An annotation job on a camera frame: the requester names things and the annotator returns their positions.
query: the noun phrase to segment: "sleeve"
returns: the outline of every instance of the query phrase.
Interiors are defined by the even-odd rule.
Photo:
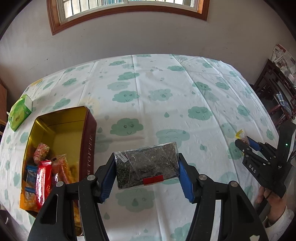
[[[292,210],[285,209],[283,215],[279,218],[275,224],[271,225],[268,218],[263,221],[263,226],[269,241],[277,241],[285,232],[292,219],[294,218],[294,213]]]

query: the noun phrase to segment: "white wall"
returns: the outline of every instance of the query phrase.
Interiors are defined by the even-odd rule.
[[[46,0],[33,0],[0,40],[0,79],[8,106],[32,82],[95,59],[175,53],[222,60],[254,83],[275,44],[296,56],[296,42],[263,0],[210,0],[207,22],[170,13],[100,17],[52,36]]]

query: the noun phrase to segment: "screw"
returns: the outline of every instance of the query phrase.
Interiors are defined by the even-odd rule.
[[[64,182],[62,182],[62,181],[58,181],[57,183],[56,183],[56,186],[59,188],[59,187],[61,187],[61,186],[63,186],[64,185]]]
[[[207,176],[201,174],[198,178],[199,178],[200,180],[202,180],[202,181],[205,181],[205,180],[207,179]]]
[[[231,185],[232,187],[236,188],[236,187],[238,186],[238,183],[235,182],[235,181],[232,181],[232,182],[230,183],[230,185]]]
[[[94,180],[95,178],[96,178],[95,175],[89,175],[89,176],[87,177],[87,179],[88,179],[89,181],[92,181],[92,180]]]

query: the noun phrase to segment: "red label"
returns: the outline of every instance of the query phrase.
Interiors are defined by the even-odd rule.
[[[158,183],[163,181],[163,175],[155,176],[155,177],[148,177],[143,179],[144,185],[149,185],[152,183]]]

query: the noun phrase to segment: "white tablecloth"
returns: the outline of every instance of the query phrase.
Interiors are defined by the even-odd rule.
[[[214,181],[236,180],[254,202],[259,184],[242,165],[235,133],[277,146],[278,134],[262,103],[232,66],[202,57],[134,55],[101,59],[44,77],[25,92],[32,114],[0,145],[0,202],[30,230],[19,208],[28,135],[37,116],[86,105],[97,121],[94,170],[114,151],[176,141],[188,163]],[[195,205],[177,179],[118,190],[99,206],[110,240],[185,240]],[[219,202],[212,232],[217,239]]]

